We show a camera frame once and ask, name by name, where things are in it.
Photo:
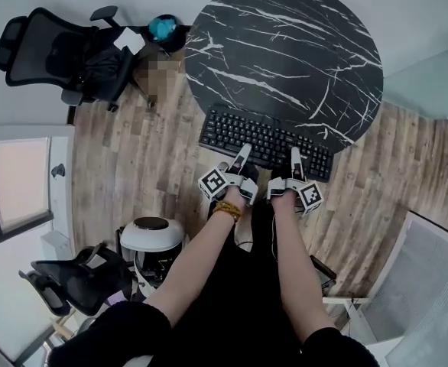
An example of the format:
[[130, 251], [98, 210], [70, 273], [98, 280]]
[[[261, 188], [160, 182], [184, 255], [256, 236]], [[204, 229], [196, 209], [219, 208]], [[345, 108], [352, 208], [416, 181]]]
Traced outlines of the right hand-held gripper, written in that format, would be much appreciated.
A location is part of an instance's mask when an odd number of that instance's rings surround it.
[[296, 193], [296, 206], [302, 210], [305, 216], [318, 209], [322, 204], [322, 193], [317, 182], [302, 181], [305, 179], [300, 150], [297, 147], [291, 149], [291, 173], [293, 178], [283, 179], [276, 177], [268, 181], [267, 201], [270, 202], [276, 196], [283, 196], [288, 190]]

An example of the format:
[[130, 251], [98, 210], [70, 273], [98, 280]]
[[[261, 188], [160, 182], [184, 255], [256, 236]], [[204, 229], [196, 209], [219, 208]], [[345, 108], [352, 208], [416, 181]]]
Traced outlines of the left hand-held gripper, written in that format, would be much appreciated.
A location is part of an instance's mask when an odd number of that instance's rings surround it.
[[226, 162], [221, 162], [207, 171], [198, 180], [198, 186], [204, 196], [209, 200], [217, 200], [225, 196], [228, 187], [234, 186], [238, 187], [246, 204], [252, 206], [258, 194], [258, 185], [250, 178], [252, 172], [246, 165], [251, 150], [252, 146], [246, 143], [230, 166]]

